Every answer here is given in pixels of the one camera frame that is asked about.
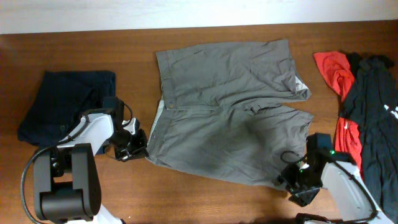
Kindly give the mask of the grey shorts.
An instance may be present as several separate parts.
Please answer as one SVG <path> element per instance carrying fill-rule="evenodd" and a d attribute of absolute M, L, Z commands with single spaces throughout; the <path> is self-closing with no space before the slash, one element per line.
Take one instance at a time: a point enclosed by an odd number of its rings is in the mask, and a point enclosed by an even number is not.
<path fill-rule="evenodd" d="M 281 189 L 313 116 L 287 40 L 219 42 L 157 52 L 162 96 L 148 160 L 202 177 Z"/>

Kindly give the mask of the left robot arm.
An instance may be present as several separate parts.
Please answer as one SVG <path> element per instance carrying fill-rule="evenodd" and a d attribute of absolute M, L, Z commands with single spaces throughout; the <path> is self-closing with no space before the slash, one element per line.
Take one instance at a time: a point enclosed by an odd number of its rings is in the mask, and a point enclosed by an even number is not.
<path fill-rule="evenodd" d="M 35 152 L 27 164 L 34 170 L 34 223 L 123 223 L 101 202 L 94 157 L 108 146 L 119 162 L 148 155 L 146 134 L 136 118 L 124 120 L 126 108 L 119 98 L 106 97 L 64 139 Z"/>

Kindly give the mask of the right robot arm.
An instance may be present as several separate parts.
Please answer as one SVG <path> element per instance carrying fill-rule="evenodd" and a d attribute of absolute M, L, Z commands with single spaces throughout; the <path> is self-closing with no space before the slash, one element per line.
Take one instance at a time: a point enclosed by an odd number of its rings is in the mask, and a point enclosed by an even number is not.
<path fill-rule="evenodd" d="M 332 149 L 331 136 L 315 133 L 307 137 L 307 152 L 296 161 L 280 158 L 287 167 L 276 178 L 290 194 L 289 201 L 305 207 L 321 189 L 327 189 L 341 213 L 341 219 L 299 213 L 295 223 L 392 223 L 380 209 L 363 182 L 350 154 Z"/>

